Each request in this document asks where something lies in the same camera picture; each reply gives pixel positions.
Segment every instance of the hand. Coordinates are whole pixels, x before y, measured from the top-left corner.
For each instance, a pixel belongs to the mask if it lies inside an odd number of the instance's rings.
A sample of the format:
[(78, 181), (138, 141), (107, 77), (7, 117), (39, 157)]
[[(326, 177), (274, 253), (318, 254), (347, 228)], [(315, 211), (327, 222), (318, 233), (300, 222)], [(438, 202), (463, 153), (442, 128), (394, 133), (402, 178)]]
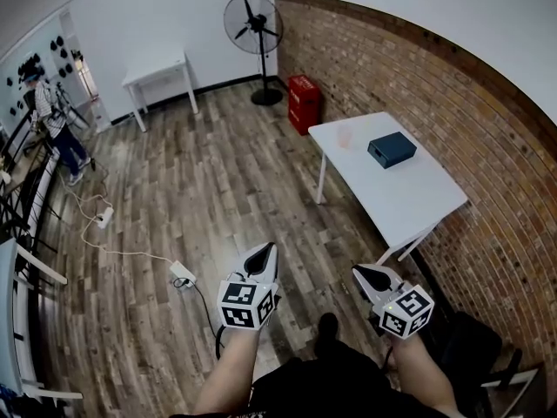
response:
[(34, 110), (33, 113), (31, 114), (31, 130), (32, 131), (38, 131), (37, 121), (38, 121), (38, 113), (37, 113), (37, 110)]

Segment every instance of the standing fan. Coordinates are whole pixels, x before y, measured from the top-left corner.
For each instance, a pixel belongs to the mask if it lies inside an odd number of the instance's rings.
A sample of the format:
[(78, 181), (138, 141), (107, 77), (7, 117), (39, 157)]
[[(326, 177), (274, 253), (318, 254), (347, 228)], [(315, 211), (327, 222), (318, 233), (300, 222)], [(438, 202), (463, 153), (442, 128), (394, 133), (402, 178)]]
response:
[(283, 34), (282, 18), (274, 4), (269, 0), (231, 0), (225, 9), (225, 30), (240, 50), (261, 55), (263, 89), (252, 94), (252, 102), (257, 105), (279, 102), (282, 93), (269, 88), (265, 68), (265, 54), (279, 46)]

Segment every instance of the brick wall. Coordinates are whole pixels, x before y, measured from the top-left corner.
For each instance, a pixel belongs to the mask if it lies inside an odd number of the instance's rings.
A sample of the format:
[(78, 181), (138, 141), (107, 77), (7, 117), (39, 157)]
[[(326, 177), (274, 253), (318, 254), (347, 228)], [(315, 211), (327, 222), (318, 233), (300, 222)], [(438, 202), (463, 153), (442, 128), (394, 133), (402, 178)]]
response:
[(325, 121), (388, 111), (466, 192), (470, 203), (419, 251), (455, 309), (521, 347), (523, 367), (546, 363), (554, 400), (557, 127), (497, 71), (419, 26), (335, 0), (277, 6), (284, 81), (314, 80)]

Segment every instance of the person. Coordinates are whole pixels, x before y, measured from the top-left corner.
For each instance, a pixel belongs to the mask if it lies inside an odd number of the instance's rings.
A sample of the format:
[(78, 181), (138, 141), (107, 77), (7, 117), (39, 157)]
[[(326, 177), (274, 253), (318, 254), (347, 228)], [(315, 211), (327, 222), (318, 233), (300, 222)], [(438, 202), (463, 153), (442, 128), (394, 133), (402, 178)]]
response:
[(36, 109), (31, 119), (32, 128), (36, 128), (39, 121), (44, 123), (60, 157), (70, 168), (68, 185), (73, 186), (84, 176), (84, 168), (91, 162), (91, 157), (68, 127), (68, 113), (61, 109), (55, 91), (40, 78), (36, 65), (28, 62), (23, 66), (23, 81), (28, 88), (35, 90)]
[(317, 360), (294, 358), (255, 381), (259, 331), (232, 329), (222, 358), (205, 381), (195, 415), (462, 417), (453, 388), (421, 338), (392, 337), (402, 392), (377, 364), (337, 339), (332, 313), (319, 321)]

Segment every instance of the fan base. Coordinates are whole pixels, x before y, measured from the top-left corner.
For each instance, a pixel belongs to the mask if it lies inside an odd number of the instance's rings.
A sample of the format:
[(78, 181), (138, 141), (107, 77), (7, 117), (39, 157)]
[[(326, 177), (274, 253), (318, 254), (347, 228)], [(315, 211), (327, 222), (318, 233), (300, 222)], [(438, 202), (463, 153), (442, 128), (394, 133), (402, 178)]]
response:
[(252, 102), (255, 105), (275, 105), (281, 100), (282, 93), (274, 88), (268, 88), (267, 91), (264, 89), (257, 90), (252, 94)]

